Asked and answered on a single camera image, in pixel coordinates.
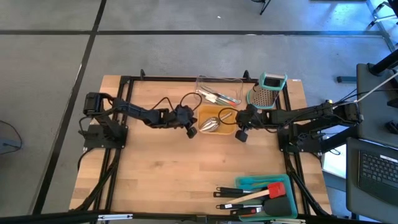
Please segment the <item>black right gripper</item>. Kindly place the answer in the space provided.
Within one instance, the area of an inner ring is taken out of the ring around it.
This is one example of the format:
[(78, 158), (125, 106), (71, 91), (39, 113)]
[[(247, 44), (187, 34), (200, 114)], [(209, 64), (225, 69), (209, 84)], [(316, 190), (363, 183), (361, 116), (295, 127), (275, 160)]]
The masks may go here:
[[(253, 104), (248, 104), (245, 110), (238, 111), (235, 121), (241, 129), (271, 128), (261, 118), (261, 114), (257, 112), (257, 108)], [(246, 142), (248, 135), (243, 130), (238, 130), (236, 131), (235, 138), (241, 142)]]

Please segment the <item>yellow plastic bin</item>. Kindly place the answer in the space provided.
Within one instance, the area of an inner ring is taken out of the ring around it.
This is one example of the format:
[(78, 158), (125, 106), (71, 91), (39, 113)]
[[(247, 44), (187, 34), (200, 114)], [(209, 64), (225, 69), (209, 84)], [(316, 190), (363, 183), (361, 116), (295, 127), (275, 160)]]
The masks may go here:
[[(210, 117), (222, 117), (223, 115), (232, 112), (229, 118), (226, 118), (221, 122), (220, 127), (211, 133), (200, 131), (200, 126)], [(216, 105), (202, 105), (198, 109), (198, 127), (199, 131), (203, 134), (218, 134), (218, 135), (230, 135), (236, 130), (235, 116), (237, 111), (229, 106), (216, 106)]]

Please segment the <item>small teal silicone spatula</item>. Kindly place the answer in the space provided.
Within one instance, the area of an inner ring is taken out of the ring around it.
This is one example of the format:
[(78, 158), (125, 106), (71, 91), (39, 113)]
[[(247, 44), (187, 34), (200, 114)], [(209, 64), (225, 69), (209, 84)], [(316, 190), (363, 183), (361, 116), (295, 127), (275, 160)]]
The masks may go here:
[(253, 184), (246, 184), (246, 185), (243, 185), (241, 188), (244, 189), (244, 190), (252, 191), (252, 190), (262, 190), (265, 187), (261, 187), (260, 188), (260, 187), (254, 187)]

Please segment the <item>slotted all-black nylon turner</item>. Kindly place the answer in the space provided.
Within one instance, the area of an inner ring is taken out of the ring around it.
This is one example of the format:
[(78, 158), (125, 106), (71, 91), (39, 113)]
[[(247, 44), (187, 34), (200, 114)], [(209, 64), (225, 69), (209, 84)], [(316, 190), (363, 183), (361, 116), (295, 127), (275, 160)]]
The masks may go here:
[(219, 192), (225, 192), (225, 193), (236, 193), (236, 194), (244, 193), (243, 189), (236, 189), (236, 188), (229, 188), (229, 187), (217, 187), (216, 190)]

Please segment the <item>red spatula wooden handle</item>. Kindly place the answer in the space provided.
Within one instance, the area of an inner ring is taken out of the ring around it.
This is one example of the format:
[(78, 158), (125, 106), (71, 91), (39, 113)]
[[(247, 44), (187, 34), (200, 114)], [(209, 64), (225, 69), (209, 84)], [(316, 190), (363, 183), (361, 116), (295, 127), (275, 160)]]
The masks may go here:
[(274, 182), (267, 186), (265, 190), (255, 192), (240, 198), (236, 198), (227, 202), (227, 204), (236, 204), (252, 200), (258, 197), (269, 196), (269, 198), (276, 198), (286, 194), (285, 186), (283, 182)]

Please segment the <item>black spoon spatula steel handle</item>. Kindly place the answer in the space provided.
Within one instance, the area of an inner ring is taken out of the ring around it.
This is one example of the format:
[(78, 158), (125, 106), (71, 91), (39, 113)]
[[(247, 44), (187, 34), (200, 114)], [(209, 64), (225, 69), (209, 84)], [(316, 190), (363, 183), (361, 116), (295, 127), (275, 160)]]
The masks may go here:
[(214, 198), (240, 198), (246, 194), (231, 193), (231, 192), (213, 192)]

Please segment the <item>solid black turner steel neck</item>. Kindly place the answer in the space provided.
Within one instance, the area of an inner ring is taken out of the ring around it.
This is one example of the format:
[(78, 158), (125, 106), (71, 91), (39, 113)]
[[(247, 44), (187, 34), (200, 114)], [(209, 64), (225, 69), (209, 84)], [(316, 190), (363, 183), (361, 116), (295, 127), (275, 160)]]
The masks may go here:
[(260, 203), (262, 207), (232, 209), (231, 215), (250, 215), (264, 212), (267, 216), (286, 216), (292, 214), (290, 200), (287, 197), (277, 197)]

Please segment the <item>translucent teal plastic bin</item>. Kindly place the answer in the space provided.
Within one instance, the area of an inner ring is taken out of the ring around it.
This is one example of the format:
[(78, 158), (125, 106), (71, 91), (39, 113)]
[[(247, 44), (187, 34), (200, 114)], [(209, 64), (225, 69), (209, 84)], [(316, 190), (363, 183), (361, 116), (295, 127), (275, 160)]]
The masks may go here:
[(278, 218), (296, 218), (298, 215), (297, 212), (297, 206), (295, 204), (295, 195), (292, 192), (292, 187), (290, 184), (290, 178), (287, 174), (276, 174), (276, 175), (254, 175), (254, 176), (241, 176), (241, 177), (236, 177), (234, 180), (234, 186), (242, 189), (240, 181), (241, 179), (247, 179), (247, 178), (253, 178), (253, 179), (271, 179), (271, 178), (280, 178), (282, 179), (279, 182), (283, 182), (285, 186), (285, 191), (286, 191), (286, 197), (290, 200), (290, 206), (292, 209), (292, 214), (291, 215), (286, 215), (286, 216), (267, 216), (264, 212), (261, 212), (264, 214), (263, 217), (248, 217), (248, 216), (239, 216), (239, 219), (242, 222), (263, 222), (266, 220), (273, 220), (273, 219), (278, 219)]

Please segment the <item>steel box grater teal trim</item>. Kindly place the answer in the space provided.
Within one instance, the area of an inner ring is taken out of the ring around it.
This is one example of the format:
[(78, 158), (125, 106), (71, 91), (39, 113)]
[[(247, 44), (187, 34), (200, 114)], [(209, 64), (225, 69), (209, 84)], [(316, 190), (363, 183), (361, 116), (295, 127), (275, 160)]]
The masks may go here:
[(260, 110), (272, 109), (286, 81), (286, 74), (262, 73), (246, 95), (247, 104), (252, 104)]

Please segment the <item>black desk leg bar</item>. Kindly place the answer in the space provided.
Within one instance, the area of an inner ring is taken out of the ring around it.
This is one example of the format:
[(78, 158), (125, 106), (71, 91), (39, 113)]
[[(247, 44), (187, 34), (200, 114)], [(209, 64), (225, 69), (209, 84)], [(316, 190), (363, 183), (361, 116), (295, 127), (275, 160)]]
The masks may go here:
[(358, 131), (357, 127), (350, 127), (345, 129), (342, 132), (339, 132), (338, 134), (322, 140), (320, 142), (321, 145), (321, 153), (324, 154), (332, 149), (335, 149), (338, 146), (346, 144), (346, 140), (348, 138), (357, 138), (358, 137)]

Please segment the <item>white box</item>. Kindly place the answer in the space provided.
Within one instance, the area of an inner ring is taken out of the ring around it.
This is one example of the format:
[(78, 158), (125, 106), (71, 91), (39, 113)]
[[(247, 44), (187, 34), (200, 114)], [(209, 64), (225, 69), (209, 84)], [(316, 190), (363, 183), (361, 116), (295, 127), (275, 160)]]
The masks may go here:
[(346, 145), (339, 146), (322, 155), (323, 171), (346, 178)]

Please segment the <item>grey side table top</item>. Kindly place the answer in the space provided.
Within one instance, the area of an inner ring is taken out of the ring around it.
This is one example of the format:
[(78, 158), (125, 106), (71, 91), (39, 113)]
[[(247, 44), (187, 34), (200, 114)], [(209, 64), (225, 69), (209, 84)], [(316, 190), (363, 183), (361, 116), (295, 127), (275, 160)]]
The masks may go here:
[(382, 84), (381, 87), (358, 103), (360, 112), (364, 117), (364, 120), (358, 126), (358, 136), (361, 139), (398, 149), (398, 134), (392, 134), (386, 128), (386, 123), (390, 121), (398, 123), (398, 108), (387, 105), (388, 101), (398, 98), (398, 86), (395, 90), (389, 82), (385, 82), (394, 74), (395, 71), (386, 70), (382, 76), (377, 77), (369, 72), (366, 64), (357, 64), (358, 93), (370, 91)]

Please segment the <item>grey laptop black keyboard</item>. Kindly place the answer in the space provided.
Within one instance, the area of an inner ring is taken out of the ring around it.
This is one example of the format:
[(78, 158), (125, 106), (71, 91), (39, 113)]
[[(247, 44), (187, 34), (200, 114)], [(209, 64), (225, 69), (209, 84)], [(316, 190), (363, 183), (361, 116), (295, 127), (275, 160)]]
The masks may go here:
[(348, 138), (346, 152), (347, 209), (398, 224), (398, 150)]

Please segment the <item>black stand pole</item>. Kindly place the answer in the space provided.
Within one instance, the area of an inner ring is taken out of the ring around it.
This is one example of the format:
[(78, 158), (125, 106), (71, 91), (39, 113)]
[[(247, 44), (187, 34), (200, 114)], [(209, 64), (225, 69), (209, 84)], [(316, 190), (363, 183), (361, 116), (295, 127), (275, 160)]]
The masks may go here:
[(377, 64), (368, 63), (368, 71), (374, 76), (381, 77), (386, 73), (386, 70), (391, 70), (396, 65), (398, 65), (398, 59), (385, 58)]

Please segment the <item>black horizontal rail bar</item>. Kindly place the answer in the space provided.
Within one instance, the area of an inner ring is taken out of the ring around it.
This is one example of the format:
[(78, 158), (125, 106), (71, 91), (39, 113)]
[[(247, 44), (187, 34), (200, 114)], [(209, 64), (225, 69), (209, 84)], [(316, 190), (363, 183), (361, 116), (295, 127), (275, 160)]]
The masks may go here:
[[(22, 215), (14, 217), (0, 217), (0, 224), (82, 224), (90, 222), (110, 222), (98, 221), (98, 215), (102, 214), (118, 214), (111, 213), (108, 210), (72, 210), (61, 213), (45, 213), (36, 215)], [(189, 221), (199, 224), (215, 224), (216, 222), (238, 222), (239, 218), (230, 215), (182, 215), (182, 214), (166, 214), (166, 213), (132, 213), (133, 218), (129, 220), (180, 220), (182, 222)], [(307, 224), (388, 224), (379, 222), (369, 222), (364, 220), (350, 220), (344, 218), (336, 218), (333, 216), (313, 216), (298, 215), (297, 218), (306, 220)], [(266, 220), (265, 224), (271, 224), (270, 220)]]

